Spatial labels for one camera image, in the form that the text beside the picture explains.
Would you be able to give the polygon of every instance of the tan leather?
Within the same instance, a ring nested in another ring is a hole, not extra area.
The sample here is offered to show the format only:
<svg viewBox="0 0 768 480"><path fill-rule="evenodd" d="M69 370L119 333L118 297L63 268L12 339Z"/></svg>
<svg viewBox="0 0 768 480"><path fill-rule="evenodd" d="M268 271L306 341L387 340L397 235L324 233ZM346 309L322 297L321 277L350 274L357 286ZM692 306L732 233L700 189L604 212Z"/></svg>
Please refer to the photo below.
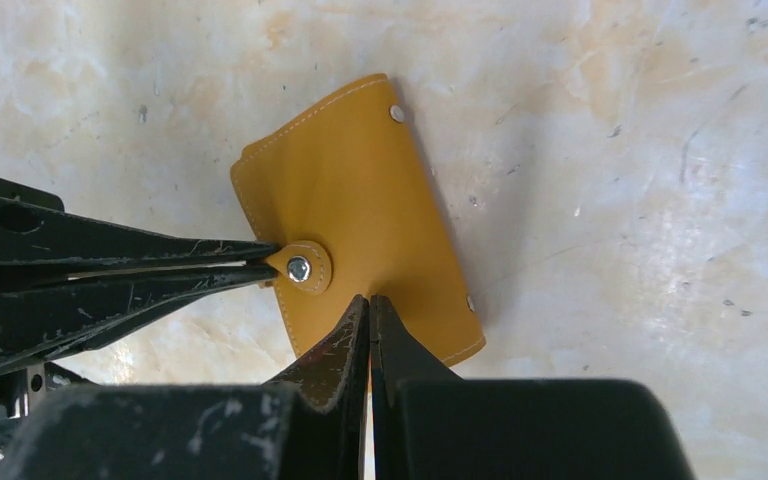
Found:
<svg viewBox="0 0 768 480"><path fill-rule="evenodd" d="M484 346L416 146L408 126L391 117L393 105L385 75L363 78L247 146L231 168L258 240L312 241L331 256L331 283L318 295L283 275L275 280L296 355L325 337L358 293L388 296L408 331L448 365Z"/></svg>
<svg viewBox="0 0 768 480"><path fill-rule="evenodd" d="M303 282L290 282L293 288L297 288L310 295L319 295L331 284L331 256L322 245L305 240L295 241L282 248L278 253L270 255L266 264L281 273L284 278L287 275L287 264L293 257L304 257L310 263L310 273Z"/></svg>

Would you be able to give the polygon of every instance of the stained surface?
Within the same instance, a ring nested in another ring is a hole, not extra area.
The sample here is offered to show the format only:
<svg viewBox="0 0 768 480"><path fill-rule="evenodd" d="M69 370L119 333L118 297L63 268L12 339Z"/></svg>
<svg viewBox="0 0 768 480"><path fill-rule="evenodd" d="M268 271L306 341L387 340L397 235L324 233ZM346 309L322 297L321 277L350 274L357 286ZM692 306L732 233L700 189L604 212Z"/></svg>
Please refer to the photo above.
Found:
<svg viewBox="0 0 768 480"><path fill-rule="evenodd" d="M457 370L641 381L700 478L768 478L768 0L0 1L0 176L251 239L243 145L378 71L485 324ZM291 360L249 288L64 364L226 383Z"/></svg>

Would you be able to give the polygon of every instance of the rivet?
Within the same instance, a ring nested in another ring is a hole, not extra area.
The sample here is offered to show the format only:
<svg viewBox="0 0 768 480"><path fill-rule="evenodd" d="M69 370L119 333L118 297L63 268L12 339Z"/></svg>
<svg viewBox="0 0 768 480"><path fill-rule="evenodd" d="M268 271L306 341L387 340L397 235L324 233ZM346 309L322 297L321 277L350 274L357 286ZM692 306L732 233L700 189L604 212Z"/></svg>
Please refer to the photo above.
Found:
<svg viewBox="0 0 768 480"><path fill-rule="evenodd" d="M296 256L287 262L287 276L290 280L301 283L310 278L310 262L302 256Z"/></svg>
<svg viewBox="0 0 768 480"><path fill-rule="evenodd" d="M393 105L390 107L390 118L395 120L398 123L402 123L405 121L405 112L402 111L402 108L398 105Z"/></svg>

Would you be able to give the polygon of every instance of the beige stone surface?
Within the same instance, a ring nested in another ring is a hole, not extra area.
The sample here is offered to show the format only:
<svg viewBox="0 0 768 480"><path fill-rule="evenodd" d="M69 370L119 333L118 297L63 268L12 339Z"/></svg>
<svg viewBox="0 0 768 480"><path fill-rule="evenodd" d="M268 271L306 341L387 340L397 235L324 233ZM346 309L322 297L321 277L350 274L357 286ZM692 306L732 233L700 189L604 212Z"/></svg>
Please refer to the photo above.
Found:
<svg viewBox="0 0 768 480"><path fill-rule="evenodd" d="M0 1L0 176L250 239L243 145L357 77L403 93L487 334L472 377L619 377L700 478L768 478L768 0ZM262 381L268 290L63 362Z"/></svg>

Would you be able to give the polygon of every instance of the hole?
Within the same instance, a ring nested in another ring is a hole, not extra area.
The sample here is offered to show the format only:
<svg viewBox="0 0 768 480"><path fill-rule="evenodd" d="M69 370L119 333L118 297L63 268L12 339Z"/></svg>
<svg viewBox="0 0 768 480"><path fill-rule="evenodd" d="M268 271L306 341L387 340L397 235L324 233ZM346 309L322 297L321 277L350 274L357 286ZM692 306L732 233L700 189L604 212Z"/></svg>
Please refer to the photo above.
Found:
<svg viewBox="0 0 768 480"><path fill-rule="evenodd" d="M42 220L28 208L11 203L0 208L0 225L13 233L31 233Z"/></svg>
<svg viewBox="0 0 768 480"><path fill-rule="evenodd" d="M42 376L34 375L34 378L31 379L31 390L39 392L40 388L42 388Z"/></svg>

